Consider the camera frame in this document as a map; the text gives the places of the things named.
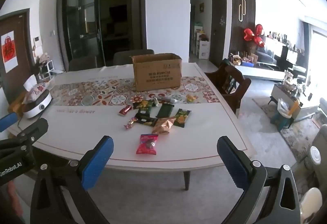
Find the person's left hand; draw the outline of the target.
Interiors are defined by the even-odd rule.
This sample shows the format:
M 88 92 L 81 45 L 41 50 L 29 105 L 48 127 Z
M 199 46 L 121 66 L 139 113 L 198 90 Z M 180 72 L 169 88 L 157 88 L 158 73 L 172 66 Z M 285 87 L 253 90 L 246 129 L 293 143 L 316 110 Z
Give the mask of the person's left hand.
M 13 209 L 17 216 L 22 215 L 22 207 L 16 193 L 15 182 L 13 180 L 1 186 L 1 195 L 9 202 L 10 208 Z

